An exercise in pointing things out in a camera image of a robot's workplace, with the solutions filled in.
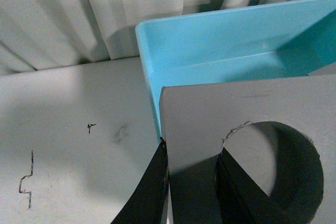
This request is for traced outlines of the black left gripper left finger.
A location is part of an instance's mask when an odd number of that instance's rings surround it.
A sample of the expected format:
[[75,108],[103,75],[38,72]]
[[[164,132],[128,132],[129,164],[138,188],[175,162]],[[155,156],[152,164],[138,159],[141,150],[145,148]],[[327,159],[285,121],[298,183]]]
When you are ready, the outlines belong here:
[[168,156],[166,142],[160,140],[135,191],[112,223],[167,223]]

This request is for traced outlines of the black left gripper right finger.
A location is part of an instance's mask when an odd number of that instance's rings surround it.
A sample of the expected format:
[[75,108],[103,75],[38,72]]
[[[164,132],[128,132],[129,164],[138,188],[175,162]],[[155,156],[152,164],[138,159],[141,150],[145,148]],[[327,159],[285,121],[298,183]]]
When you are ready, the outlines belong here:
[[217,200],[222,223],[305,223],[271,200],[226,148],[217,156]]

